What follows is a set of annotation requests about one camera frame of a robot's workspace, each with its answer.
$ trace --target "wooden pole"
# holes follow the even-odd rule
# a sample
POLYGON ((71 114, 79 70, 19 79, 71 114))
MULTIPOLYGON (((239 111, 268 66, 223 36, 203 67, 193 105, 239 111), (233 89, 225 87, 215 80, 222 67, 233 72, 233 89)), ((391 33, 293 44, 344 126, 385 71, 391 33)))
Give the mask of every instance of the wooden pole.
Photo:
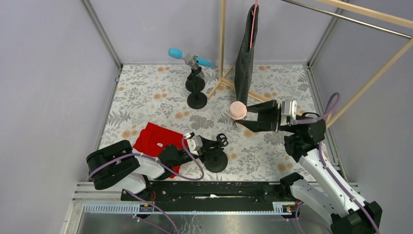
POLYGON ((342 110, 340 110, 337 115, 334 116, 334 118, 327 122, 327 128, 330 127, 345 111, 347 111, 350 106, 357 101, 361 95, 364 94, 366 90, 368 90, 408 49, 413 45, 413 39, 410 39, 408 43, 406 43, 394 56, 391 58, 386 65, 384 65, 379 72, 377 72, 367 84, 361 88, 361 90, 354 95, 354 97, 343 107, 342 110))
POLYGON ((220 25, 220 64, 219 64, 219 82, 224 74, 224 43, 225 43, 225 12, 226 0, 221 0, 221 25, 220 25))
MULTIPOLYGON (((222 79, 221 84, 223 84, 223 85, 225 85, 225 86, 228 86, 228 87, 230 87, 230 88, 232 88, 232 89, 235 89, 234 83, 233 83, 232 81, 226 79, 226 78, 223 78, 223 79, 222 79)), ((253 98, 253 99, 257 100, 257 101, 262 101, 262 102, 266 102, 266 101, 272 100, 271 98, 264 97, 263 95, 255 92, 255 91, 252 91, 252 90, 249 90, 249 91, 248 91, 248 96, 250 96, 251 98, 253 98)))
POLYGON ((231 65, 228 70, 225 72, 225 74, 222 76, 222 78, 226 78, 226 76, 228 76, 229 72, 232 70, 232 68, 234 68, 234 65, 231 65))
POLYGON ((347 3, 347 2, 342 2, 338 0, 315 0, 315 1, 319 1, 319 2, 328 4, 331 6, 344 9, 344 10, 356 12, 356 13, 359 13, 365 16, 375 18, 375 19, 380 19, 382 21, 398 24, 398 25, 405 26, 408 28, 413 28, 413 21, 411 20, 403 19, 403 18, 392 16, 392 15, 385 14, 385 13, 381 13, 379 11, 370 10, 368 8, 356 6, 356 5, 347 3))

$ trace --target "metal rail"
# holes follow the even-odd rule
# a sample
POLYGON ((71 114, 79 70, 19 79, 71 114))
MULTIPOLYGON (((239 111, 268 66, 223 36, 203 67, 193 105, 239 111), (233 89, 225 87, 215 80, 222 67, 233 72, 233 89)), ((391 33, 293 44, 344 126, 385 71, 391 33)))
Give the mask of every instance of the metal rail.
POLYGON ((112 60, 114 61, 114 63, 118 67, 118 69, 122 70, 122 61, 120 60, 118 54, 116 53, 111 41, 109 40, 109 37, 106 34, 106 31, 102 26, 102 23, 100 22, 99 18, 97 17, 97 14, 94 11, 90 1, 89 0, 81 0, 80 2, 83 4, 83 7, 85 8, 86 12, 88 13, 94 27, 97 30, 97 33, 99 34, 100 38, 102 39, 102 42, 105 45, 106 49, 108 50, 112 60))
POLYGON ((392 31, 392 30, 389 30, 389 29, 386 29, 386 28, 382 28, 382 27, 375 26, 375 25, 372 25, 372 24, 369 24, 369 23, 365 23, 363 21, 359 21, 359 20, 356 20, 356 19, 352 19, 352 18, 349 18, 349 17, 345 17, 345 16, 342 16, 342 15, 336 14, 336 13, 325 11, 325 10, 322 10, 322 9, 319 9, 319 8, 316 8, 316 7, 313 7, 313 6, 309 6, 309 5, 301 3, 301 2, 296 2, 296 1, 292 1, 292 0, 281 0, 281 1, 288 2, 288 3, 291 3, 291 4, 297 5, 297 6, 305 7, 307 9, 310 9, 310 10, 313 10, 313 11, 318 11, 318 12, 321 12, 321 13, 324 13, 324 14, 327 14, 327 15, 330 15, 330 16, 334 16, 334 17, 337 17, 337 18, 340 18, 340 19, 343 19, 343 20, 347 20, 347 21, 350 21, 350 22, 353 22, 353 23, 357 23, 357 24, 360 24, 360 25, 363 25, 363 26, 367 26, 369 28, 374 28, 376 30, 380 30, 380 31, 383 31, 383 32, 386 32, 386 33, 391 33, 391 34, 394 34, 394 35, 397 35, 397 36, 400 36, 400 37, 403 37, 403 38, 407 38, 407 39, 412 38, 411 36, 403 34, 403 33, 395 32, 395 31, 392 31))

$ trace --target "white wall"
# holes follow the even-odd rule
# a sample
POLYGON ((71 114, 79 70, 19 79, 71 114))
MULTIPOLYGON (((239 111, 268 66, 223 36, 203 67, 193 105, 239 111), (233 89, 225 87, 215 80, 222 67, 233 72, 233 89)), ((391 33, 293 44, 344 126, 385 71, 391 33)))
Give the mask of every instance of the white wall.
MULTIPOLYGON (((301 1, 335 10, 313 0, 301 1)), ((227 1, 227 62, 235 62, 248 10, 254 2, 227 1)), ((91 3, 124 63, 179 62, 168 56, 169 47, 218 61, 220 0, 92 0, 91 3)), ((308 61, 330 16, 280 0, 261 0, 259 4, 254 61, 308 61)))
POLYGON ((79 0, 0 1, 0 233, 56 234, 116 67, 79 0))
MULTIPOLYGON (((411 0, 351 3, 413 20, 411 0)), ((413 35, 404 27, 344 15, 413 35)), ((313 67, 324 103, 339 91, 342 107, 405 43, 407 39, 340 21, 313 67)), ((383 208, 382 233, 411 233, 412 229, 408 221, 413 209, 412 61, 413 48, 332 126, 349 179, 383 208)))

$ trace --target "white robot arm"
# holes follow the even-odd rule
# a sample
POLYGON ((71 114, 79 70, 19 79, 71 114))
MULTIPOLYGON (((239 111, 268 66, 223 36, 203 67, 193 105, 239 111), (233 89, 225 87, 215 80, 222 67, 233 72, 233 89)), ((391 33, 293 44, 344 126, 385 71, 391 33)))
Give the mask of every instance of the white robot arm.
POLYGON ((319 183, 325 194, 313 188, 298 173, 280 180, 285 196, 303 201, 320 214, 334 234, 373 234, 378 230, 382 209, 368 203, 333 169, 319 150, 326 130, 324 117, 309 118, 296 115, 297 102, 272 100, 247 107, 258 113, 257 121, 236 120, 253 132, 286 131, 286 152, 307 170, 319 183))
POLYGON ((224 170, 228 163, 223 152, 228 141, 224 134, 218 134, 216 138, 217 141, 213 141, 187 133, 184 140, 191 155, 186 150, 178 150, 176 146, 168 145, 158 157, 141 154, 132 148, 129 141, 123 140, 95 151, 86 158, 91 171, 89 178, 93 179, 97 190, 112 187, 137 194, 146 188, 144 176, 164 180, 172 175, 172 167, 196 158, 204 163, 207 170, 218 173, 224 170))

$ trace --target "black cloth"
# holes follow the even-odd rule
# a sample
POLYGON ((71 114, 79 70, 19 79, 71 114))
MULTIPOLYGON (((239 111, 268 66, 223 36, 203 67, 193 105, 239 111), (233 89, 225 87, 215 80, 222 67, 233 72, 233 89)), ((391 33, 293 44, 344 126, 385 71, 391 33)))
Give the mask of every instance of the black cloth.
POLYGON ((248 11, 245 33, 243 42, 241 43, 241 48, 238 53, 237 61, 235 62, 235 94, 237 96, 237 101, 240 101, 247 105, 248 101, 248 90, 251 86, 252 79, 252 65, 254 60, 254 45, 255 38, 257 37, 258 30, 258 12, 259 8, 257 6, 255 12, 255 21, 254 21, 254 32, 252 37, 252 46, 249 48, 251 42, 251 28, 252 28, 252 19, 253 15, 251 12, 254 11, 255 5, 252 5, 248 11))

